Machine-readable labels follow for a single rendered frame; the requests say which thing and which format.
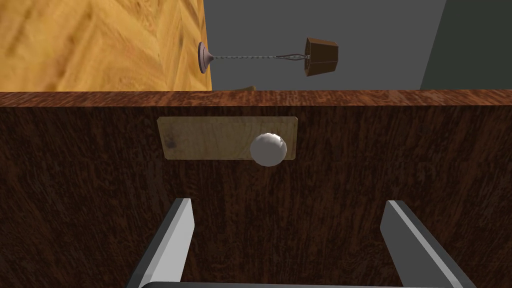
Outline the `brown hanging ceiling lamp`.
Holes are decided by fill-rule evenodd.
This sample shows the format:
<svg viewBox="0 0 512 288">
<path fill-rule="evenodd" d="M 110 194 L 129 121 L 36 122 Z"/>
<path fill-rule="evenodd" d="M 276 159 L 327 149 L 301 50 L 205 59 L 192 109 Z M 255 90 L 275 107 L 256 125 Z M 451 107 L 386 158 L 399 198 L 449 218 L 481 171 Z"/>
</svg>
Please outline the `brown hanging ceiling lamp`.
<svg viewBox="0 0 512 288">
<path fill-rule="evenodd" d="M 197 48 L 199 70 L 205 74 L 214 60 L 287 60 L 303 61 L 305 76 L 311 77 L 325 73 L 333 73 L 339 61 L 339 46 L 336 42 L 312 37 L 306 38 L 304 53 L 275 56 L 214 56 L 204 42 Z"/>
</svg>

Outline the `grey round door knob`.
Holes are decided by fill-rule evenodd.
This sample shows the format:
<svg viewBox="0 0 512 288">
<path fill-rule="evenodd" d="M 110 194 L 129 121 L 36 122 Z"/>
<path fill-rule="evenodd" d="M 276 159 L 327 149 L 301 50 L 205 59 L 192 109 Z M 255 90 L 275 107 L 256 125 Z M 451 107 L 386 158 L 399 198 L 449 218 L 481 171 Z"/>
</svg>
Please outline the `grey round door knob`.
<svg viewBox="0 0 512 288">
<path fill-rule="evenodd" d="M 263 167 L 273 167 L 285 159 L 287 145 L 279 135 L 265 133 L 252 141 L 249 151 L 257 164 Z"/>
</svg>

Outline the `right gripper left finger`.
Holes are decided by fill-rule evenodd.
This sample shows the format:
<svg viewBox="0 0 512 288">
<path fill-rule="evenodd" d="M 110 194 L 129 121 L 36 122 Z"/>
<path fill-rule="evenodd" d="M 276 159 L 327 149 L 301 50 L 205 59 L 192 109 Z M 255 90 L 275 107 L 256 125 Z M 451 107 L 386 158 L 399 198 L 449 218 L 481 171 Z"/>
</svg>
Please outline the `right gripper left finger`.
<svg viewBox="0 0 512 288">
<path fill-rule="evenodd" d="M 127 282 L 143 288 L 153 282 L 180 282 L 195 228 L 192 201 L 177 198 Z"/>
</svg>

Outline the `dark brown wooden door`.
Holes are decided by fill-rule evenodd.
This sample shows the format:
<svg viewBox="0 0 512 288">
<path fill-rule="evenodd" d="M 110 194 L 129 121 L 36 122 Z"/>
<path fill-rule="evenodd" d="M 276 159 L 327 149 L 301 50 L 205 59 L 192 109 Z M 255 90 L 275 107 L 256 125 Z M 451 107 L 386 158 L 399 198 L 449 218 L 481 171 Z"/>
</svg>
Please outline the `dark brown wooden door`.
<svg viewBox="0 0 512 288">
<path fill-rule="evenodd" d="M 296 157 L 167 160 L 163 116 L 296 117 Z M 185 281 L 398 286 L 402 200 L 512 288 L 512 89 L 0 93 L 0 288 L 123 288 L 176 198 Z"/>
</svg>

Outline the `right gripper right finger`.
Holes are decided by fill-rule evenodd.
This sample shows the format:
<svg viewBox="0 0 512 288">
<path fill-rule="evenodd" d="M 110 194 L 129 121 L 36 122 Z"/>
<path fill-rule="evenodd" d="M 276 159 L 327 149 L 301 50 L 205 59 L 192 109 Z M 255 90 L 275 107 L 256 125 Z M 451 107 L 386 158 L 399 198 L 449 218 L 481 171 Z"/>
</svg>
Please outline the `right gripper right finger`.
<svg viewBox="0 0 512 288">
<path fill-rule="evenodd" d="M 380 232 L 404 287 L 476 288 L 401 200 L 388 200 Z"/>
</svg>

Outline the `light wooden knob plate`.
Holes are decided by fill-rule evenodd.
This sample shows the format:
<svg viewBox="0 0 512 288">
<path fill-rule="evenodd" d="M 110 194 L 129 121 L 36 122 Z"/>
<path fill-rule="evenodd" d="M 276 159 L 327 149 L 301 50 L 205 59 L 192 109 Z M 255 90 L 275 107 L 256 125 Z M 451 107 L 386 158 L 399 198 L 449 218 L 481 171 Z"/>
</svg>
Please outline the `light wooden knob plate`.
<svg viewBox="0 0 512 288">
<path fill-rule="evenodd" d="M 167 160 L 251 160 L 253 140 L 276 134 L 286 143 L 285 160 L 296 156 L 295 116 L 161 116 L 159 137 Z"/>
</svg>

